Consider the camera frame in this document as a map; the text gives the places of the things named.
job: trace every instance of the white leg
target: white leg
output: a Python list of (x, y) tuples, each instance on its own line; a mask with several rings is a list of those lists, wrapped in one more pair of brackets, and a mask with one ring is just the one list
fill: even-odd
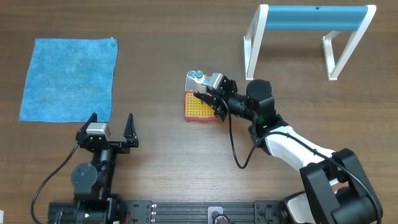
[(333, 49), (331, 46), (331, 40), (337, 34), (339, 34), (339, 32), (332, 31), (328, 35), (323, 37), (323, 47), (325, 49), (326, 69), (328, 72), (329, 80), (337, 80), (338, 75), (340, 74), (344, 65), (348, 61), (349, 56), (351, 56), (355, 47), (358, 45), (358, 42), (361, 40), (363, 34), (365, 33), (366, 29), (368, 28), (369, 24), (371, 23), (375, 12), (376, 12), (376, 6), (369, 5), (368, 12), (366, 13), (361, 24), (359, 25), (358, 30), (354, 31), (351, 34), (351, 37), (349, 37), (347, 46), (344, 49), (343, 53), (341, 54), (341, 57), (336, 65), (335, 65), (335, 59), (333, 57)]
[(243, 37), (244, 45), (244, 69), (246, 80), (253, 80), (254, 69), (260, 51), (262, 35), (266, 30), (268, 5), (261, 4), (250, 23), (248, 32)]

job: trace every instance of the blue cloth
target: blue cloth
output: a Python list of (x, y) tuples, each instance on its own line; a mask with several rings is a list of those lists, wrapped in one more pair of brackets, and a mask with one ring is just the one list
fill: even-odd
[(19, 120), (109, 121), (117, 55), (116, 39), (36, 39)]

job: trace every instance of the black cable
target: black cable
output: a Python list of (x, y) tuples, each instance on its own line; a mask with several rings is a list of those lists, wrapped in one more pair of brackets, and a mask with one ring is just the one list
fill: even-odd
[(79, 146), (79, 144), (76, 144), (75, 147), (72, 149), (72, 151), (69, 153), (69, 156), (65, 159), (65, 161), (56, 169), (54, 170), (54, 172), (52, 172), (42, 183), (42, 185), (39, 187), (39, 189), (37, 189), (35, 196), (32, 199), (32, 204), (30, 205), (30, 214), (32, 215), (33, 221), (36, 222), (36, 224), (41, 224), (41, 222), (39, 222), (35, 216), (35, 211), (34, 211), (34, 206), (35, 206), (35, 202), (37, 199), (37, 196), (39, 196), (40, 191), (43, 189), (44, 185), (47, 183), (47, 181), (50, 180), (50, 178), (52, 176), (54, 176), (54, 174), (56, 174), (71, 158), (71, 156), (73, 155), (73, 153), (75, 153), (77, 147)]
[(346, 169), (344, 166), (342, 166), (341, 164), (335, 162), (333, 159), (330, 159), (329, 157), (321, 154), (320, 152), (318, 152), (316, 149), (312, 149), (309, 145), (305, 144), (304, 142), (302, 142), (301, 140), (299, 140), (298, 138), (291, 136), (289, 133), (283, 133), (280, 131), (273, 131), (271, 133), (267, 133), (265, 135), (263, 135), (260, 139), (258, 139), (256, 141), (256, 143), (254, 143), (253, 147), (250, 150), (250, 153), (248, 155), (248, 158), (246, 159), (246, 162), (244, 163), (243, 166), (240, 165), (240, 163), (238, 162), (238, 158), (236, 158), (236, 152), (235, 152), (235, 147), (234, 147), (234, 140), (233, 140), (233, 135), (232, 135), (232, 122), (231, 122), (231, 112), (229, 111), (228, 105), (225, 103), (225, 100), (220, 98), (221, 102), (223, 103), (225, 109), (227, 110), (228, 113), (228, 118), (229, 118), (229, 137), (231, 139), (231, 146), (232, 146), (232, 152), (233, 152), (233, 156), (236, 162), (236, 165), (238, 165), (238, 167), (240, 169), (244, 169), (246, 168), (246, 166), (249, 163), (249, 160), (251, 158), (251, 155), (253, 154), (254, 150), (257, 148), (257, 146), (260, 144), (260, 142), (262, 142), (263, 140), (265, 140), (266, 137), (273, 135), (273, 134), (279, 134), (279, 135), (283, 135), (286, 136), (287, 138), (291, 138), (294, 141), (296, 141), (297, 143), (301, 144), (303, 147), (305, 147), (306, 149), (308, 149), (310, 152), (314, 153), (315, 155), (322, 157), (324, 160), (332, 163), (334, 166), (337, 166), (338, 168), (340, 168), (344, 173), (346, 173), (347, 175), (349, 175), (350, 177), (352, 177), (362, 188), (363, 190), (366, 192), (369, 200), (371, 201), (374, 209), (376, 210), (376, 220), (377, 220), (377, 224), (381, 224), (381, 213), (380, 213), (380, 209), (379, 207), (376, 205), (376, 200), (374, 199), (373, 195), (370, 193), (369, 189), (353, 174), (351, 173), (348, 169)]

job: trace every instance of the wooden table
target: wooden table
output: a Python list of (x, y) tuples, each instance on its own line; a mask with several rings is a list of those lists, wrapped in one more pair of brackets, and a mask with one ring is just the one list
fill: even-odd
[[(68, 155), (82, 123), (19, 122), (35, 38), (118, 40), (110, 130), (122, 140), (130, 112), (140, 146), (118, 157), (113, 193), (155, 202), (280, 200), (303, 189), (299, 174), (256, 150), (234, 163), (228, 123), (186, 123), (185, 75), (221, 72), (244, 93), (243, 35), (260, 3), (296, 1), (0, 1), (0, 209), (6, 223), (32, 223), (38, 186)], [(363, 5), (362, 1), (328, 4)], [(304, 0), (304, 5), (325, 4)], [(338, 81), (326, 75), (326, 32), (266, 32), (256, 78), (269, 80), (275, 108), (296, 132), (330, 149), (353, 150), (383, 205), (398, 209), (398, 2), (374, 1), (376, 15)], [(334, 40), (343, 51), (348, 34)], [(247, 121), (233, 118), (241, 162), (252, 146)], [(91, 154), (77, 150), (44, 187), (35, 206), (46, 221), (51, 201), (70, 201), (70, 174)]]

